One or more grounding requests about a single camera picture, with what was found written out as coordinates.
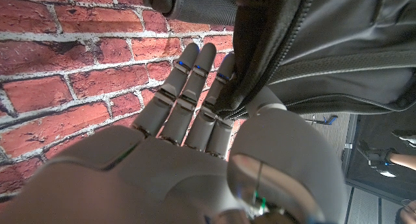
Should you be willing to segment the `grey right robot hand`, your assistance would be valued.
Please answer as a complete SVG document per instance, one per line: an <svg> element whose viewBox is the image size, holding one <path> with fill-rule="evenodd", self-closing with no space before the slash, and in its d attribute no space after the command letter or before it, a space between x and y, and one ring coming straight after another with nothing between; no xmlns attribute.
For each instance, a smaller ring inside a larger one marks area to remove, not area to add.
<svg viewBox="0 0 416 224"><path fill-rule="evenodd" d="M269 88L238 133L213 110L233 79L216 49L189 44L130 127L61 151L1 213L2 223L342 223L341 164L322 135Z"/></svg>

